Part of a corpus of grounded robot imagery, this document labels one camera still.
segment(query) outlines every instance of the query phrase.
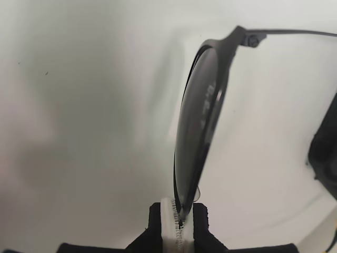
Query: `black frame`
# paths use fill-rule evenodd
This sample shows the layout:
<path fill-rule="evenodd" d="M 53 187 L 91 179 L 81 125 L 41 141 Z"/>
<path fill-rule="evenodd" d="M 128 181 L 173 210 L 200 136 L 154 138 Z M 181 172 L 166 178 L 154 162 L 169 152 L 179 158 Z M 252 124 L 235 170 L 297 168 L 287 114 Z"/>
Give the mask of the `black frame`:
<path fill-rule="evenodd" d="M 259 43 L 267 37 L 267 34 L 316 34 L 337 37 L 337 34 L 316 32 L 316 31 L 306 31 L 306 30 L 246 30 L 243 27 L 237 26 L 234 31 L 223 40 L 207 40 L 199 48 L 189 76 L 187 78 L 184 94 L 187 88 L 187 84 L 192 75 L 194 67 L 196 66 L 198 59 L 201 55 L 209 48 L 216 50 L 217 60 L 218 60 L 218 70 L 216 76 L 216 88 L 214 94 L 217 94 L 210 105 L 210 115 L 206 120 L 205 128 L 201 134 L 201 140 L 199 146 L 197 147 L 197 155 L 194 160 L 194 173 L 192 175 L 192 183 L 189 186 L 188 194 L 183 203 L 179 201 L 179 193 L 176 186 L 175 179 L 175 163 L 174 163 L 174 196 L 177 211 L 179 213 L 179 218 L 184 221 L 186 216 L 189 214 L 194 195 L 197 190 L 197 186 L 201 177 L 201 173 L 206 161 L 206 157 L 212 142 L 212 137 L 216 128 L 217 120 L 220 116 L 220 111 L 225 98 L 225 93 L 227 89 L 227 83 L 229 78 L 229 71 L 232 61 L 235 57 L 235 52 L 239 45 L 248 47 L 257 47 Z"/>

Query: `black object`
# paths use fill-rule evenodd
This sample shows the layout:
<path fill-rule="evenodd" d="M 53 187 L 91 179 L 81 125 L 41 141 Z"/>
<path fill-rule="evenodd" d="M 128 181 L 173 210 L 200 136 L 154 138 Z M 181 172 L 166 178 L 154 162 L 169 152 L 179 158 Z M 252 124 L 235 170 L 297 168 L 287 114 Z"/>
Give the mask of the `black object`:
<path fill-rule="evenodd" d="M 299 253 L 294 244 L 255 249 L 228 250 L 209 232 L 207 207 L 201 203 L 193 206 L 194 216 L 194 252 L 195 253 Z M 161 253 L 163 241 L 161 237 L 160 203 L 150 207 L 148 228 L 126 249 L 107 249 L 62 244 L 57 253 Z"/>
<path fill-rule="evenodd" d="M 189 214 L 224 101 L 230 66 L 239 45 L 257 47 L 267 34 L 337 34 L 305 30 L 246 30 L 207 40 L 198 50 L 185 87 L 174 158 L 174 196 L 181 220 Z"/>
<path fill-rule="evenodd" d="M 337 199 L 337 95 L 311 142 L 308 158 L 315 178 Z"/>

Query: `white surface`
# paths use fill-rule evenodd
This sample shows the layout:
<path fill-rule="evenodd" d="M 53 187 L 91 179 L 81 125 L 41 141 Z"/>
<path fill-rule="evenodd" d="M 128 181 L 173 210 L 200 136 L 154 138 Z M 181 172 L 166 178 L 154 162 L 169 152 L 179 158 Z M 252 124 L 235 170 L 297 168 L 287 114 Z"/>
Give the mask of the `white surface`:
<path fill-rule="evenodd" d="M 172 197 L 195 51 L 247 28 L 337 32 L 332 1 L 0 1 L 0 249 L 121 248 Z M 305 166 L 337 87 L 337 41 L 239 48 L 200 202 L 230 248 L 299 242 L 335 201 Z"/>
<path fill-rule="evenodd" d="M 299 243 L 299 252 L 317 253 L 326 250 L 335 235 L 336 218 L 337 209 L 334 209 L 311 234 Z M 329 253 L 337 253 L 337 245 L 335 245 Z"/>

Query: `black device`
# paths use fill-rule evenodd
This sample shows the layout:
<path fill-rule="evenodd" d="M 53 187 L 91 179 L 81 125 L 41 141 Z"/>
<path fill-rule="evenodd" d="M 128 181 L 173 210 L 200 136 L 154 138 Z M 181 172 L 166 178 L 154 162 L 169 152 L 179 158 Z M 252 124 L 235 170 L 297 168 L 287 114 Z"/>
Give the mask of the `black device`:
<path fill-rule="evenodd" d="M 308 159 L 316 179 L 337 199 L 337 94 L 311 142 Z"/>
<path fill-rule="evenodd" d="M 175 146 L 174 196 L 182 221 L 189 214 L 193 204 L 225 98 L 235 52 L 240 45 L 257 47 L 268 34 L 316 34 L 337 37 L 337 34 L 316 31 L 246 30 L 238 26 L 225 39 L 207 40 L 201 45 L 187 79 Z M 333 189 L 337 194 L 337 159 L 335 164 L 336 172 L 328 171 L 334 181 L 330 180 L 329 184 L 324 181 L 323 184 L 329 187 L 328 189 L 334 184 Z"/>

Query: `sunglasses temple arm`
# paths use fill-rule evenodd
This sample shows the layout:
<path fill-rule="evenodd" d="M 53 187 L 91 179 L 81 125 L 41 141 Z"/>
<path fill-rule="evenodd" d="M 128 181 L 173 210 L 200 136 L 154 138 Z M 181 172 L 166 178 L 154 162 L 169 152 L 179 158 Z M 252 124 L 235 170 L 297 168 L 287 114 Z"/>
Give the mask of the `sunglasses temple arm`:
<path fill-rule="evenodd" d="M 257 47 L 259 43 L 264 40 L 268 34 L 314 34 L 330 37 L 337 37 L 334 33 L 325 33 L 309 30 L 284 30 L 284 29 L 272 29 L 272 30 L 246 30 L 246 35 L 241 42 L 242 46 Z"/>

